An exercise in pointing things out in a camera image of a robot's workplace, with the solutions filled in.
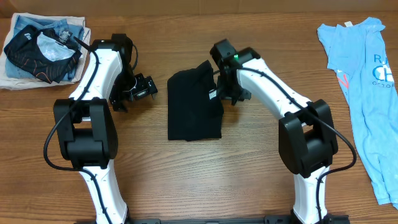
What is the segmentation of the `black t-shirt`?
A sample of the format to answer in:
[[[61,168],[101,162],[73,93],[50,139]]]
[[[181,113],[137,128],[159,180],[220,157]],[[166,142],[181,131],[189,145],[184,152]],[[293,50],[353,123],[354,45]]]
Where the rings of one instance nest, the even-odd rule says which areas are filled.
[[[167,81],[168,140],[221,138],[223,105],[216,95],[213,68],[204,61]]]

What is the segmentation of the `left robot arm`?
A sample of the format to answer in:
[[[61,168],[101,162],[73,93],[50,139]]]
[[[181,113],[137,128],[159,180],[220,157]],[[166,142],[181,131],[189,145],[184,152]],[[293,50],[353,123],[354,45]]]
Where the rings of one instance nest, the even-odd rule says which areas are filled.
[[[70,172],[85,181],[95,206],[95,223],[130,223],[114,169],[118,134],[112,111],[126,112],[125,102],[158,92],[152,77],[134,74],[138,51],[126,34],[96,39],[85,49],[90,63],[76,90],[53,106],[62,157],[71,162]]]

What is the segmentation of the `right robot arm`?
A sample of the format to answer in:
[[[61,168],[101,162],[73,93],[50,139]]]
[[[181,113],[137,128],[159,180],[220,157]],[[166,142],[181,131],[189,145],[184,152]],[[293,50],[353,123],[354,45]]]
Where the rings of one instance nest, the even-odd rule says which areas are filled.
[[[211,92],[233,105],[255,96],[278,120],[279,155],[294,175],[295,203],[289,223],[331,223],[325,208],[326,173],[338,144],[330,107],[311,101],[278,78],[248,47],[237,51],[228,40],[214,44],[210,55],[220,70]]]

